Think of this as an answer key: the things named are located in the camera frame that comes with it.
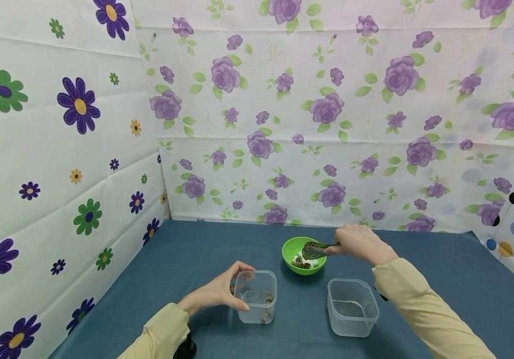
plastic container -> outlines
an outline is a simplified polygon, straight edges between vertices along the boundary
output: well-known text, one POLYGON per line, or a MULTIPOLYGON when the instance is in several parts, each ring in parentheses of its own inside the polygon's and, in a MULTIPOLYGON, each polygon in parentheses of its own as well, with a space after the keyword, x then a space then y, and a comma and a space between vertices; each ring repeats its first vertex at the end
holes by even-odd
POLYGON ((358 279, 331 279, 327 289, 333 332, 342 337, 367 337, 379 319, 379 306, 371 287, 358 279))
POLYGON ((250 308, 249 312, 238 311, 239 320, 245 324, 269 324, 275 317, 277 278, 269 271, 241 272, 235 281, 234 296, 250 308))

right hand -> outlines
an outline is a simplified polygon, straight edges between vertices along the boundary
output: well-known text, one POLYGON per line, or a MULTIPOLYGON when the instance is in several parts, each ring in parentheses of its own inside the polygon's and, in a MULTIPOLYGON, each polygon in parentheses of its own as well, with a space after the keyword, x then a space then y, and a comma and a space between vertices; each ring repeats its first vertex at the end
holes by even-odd
POLYGON ((348 255, 366 260, 374 266, 398 258, 393 248, 381 241, 371 228, 359 224, 345 224, 338 228, 335 232, 335 243, 339 246, 325 249, 326 254, 348 255))

left hand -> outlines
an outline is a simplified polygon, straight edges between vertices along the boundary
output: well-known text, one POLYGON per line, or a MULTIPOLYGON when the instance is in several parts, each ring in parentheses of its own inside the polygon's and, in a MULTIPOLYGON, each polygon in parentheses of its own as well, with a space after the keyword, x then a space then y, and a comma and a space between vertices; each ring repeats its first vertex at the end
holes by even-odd
POLYGON ((188 294, 177 305, 188 312, 189 317, 192 317, 200 309, 220 305, 226 305, 235 310, 248 311, 249 306, 231 294, 230 283, 239 272, 252 272, 254 270, 250 265, 237 261, 218 277, 188 294))

small orange flower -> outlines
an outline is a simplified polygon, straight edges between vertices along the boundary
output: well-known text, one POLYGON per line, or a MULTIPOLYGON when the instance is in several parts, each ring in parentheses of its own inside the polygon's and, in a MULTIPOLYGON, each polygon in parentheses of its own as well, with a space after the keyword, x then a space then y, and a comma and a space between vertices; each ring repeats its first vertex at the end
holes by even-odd
POLYGON ((131 121, 131 133, 133 133, 135 137, 141 135, 141 124, 139 123, 139 121, 131 121))
POLYGON ((81 182, 82 178, 83 176, 81 175, 81 171, 78 169, 72 170, 71 174, 69 175, 69 179, 74 184, 78 184, 79 182, 81 182))

yellow dot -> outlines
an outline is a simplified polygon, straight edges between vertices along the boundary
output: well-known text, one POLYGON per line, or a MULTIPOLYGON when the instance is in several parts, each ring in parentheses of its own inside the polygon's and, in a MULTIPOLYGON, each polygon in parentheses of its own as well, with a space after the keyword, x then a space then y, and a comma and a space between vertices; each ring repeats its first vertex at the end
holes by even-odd
POLYGON ((510 257, 512 256, 512 247, 507 242, 499 242, 499 253, 503 257, 510 257))

